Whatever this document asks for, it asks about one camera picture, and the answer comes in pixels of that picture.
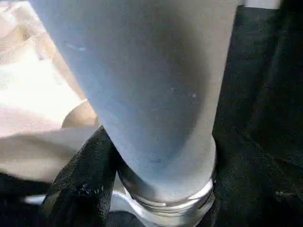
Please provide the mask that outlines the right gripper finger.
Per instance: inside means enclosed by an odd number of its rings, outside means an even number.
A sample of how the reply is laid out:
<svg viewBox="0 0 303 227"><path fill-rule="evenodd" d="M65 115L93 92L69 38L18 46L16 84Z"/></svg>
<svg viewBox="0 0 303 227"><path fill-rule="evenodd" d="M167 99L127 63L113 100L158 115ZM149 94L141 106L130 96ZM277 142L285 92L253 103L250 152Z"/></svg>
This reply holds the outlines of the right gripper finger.
<svg viewBox="0 0 303 227"><path fill-rule="evenodd" d="M40 207L42 227L104 227L119 154L103 127L59 172Z"/></svg>

